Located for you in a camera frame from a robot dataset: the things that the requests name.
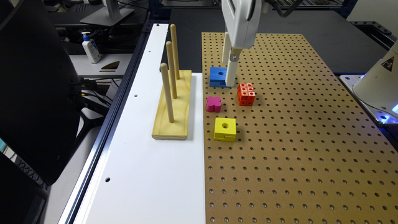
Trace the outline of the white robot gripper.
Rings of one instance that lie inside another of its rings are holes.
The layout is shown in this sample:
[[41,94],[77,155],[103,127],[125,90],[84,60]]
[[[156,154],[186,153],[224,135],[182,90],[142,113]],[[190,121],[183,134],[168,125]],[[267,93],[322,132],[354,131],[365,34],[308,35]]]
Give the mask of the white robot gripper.
[[222,0],[221,8],[227,29],[224,33],[222,63],[227,65],[226,86],[232,87],[242,49],[254,45],[262,1]]

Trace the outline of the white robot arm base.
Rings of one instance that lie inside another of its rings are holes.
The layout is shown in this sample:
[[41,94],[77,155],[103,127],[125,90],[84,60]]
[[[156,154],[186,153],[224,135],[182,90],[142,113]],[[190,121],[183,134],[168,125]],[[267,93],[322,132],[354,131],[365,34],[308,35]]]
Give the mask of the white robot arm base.
[[397,42],[359,79],[353,92],[367,105],[397,116]]

